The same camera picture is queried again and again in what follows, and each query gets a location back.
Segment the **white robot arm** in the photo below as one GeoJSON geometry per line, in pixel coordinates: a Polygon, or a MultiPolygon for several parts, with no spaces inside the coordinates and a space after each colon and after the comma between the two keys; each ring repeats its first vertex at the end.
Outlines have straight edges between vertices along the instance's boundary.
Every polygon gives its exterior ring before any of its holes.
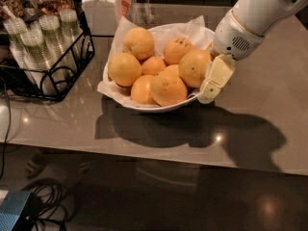
{"type": "Polygon", "coordinates": [[[308,0],[238,0],[218,24],[197,99],[212,102],[235,71],[235,62],[247,58],[279,22],[307,6],[308,0]]]}

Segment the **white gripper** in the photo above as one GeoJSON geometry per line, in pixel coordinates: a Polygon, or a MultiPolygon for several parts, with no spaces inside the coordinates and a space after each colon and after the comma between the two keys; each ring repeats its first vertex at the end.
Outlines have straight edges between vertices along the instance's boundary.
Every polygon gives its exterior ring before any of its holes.
{"type": "Polygon", "coordinates": [[[232,77],[235,60],[247,58],[263,40],[263,37],[247,31],[233,14],[233,10],[229,10],[218,24],[214,39],[206,48],[213,60],[207,65],[197,100],[202,104],[214,101],[232,77]]]}

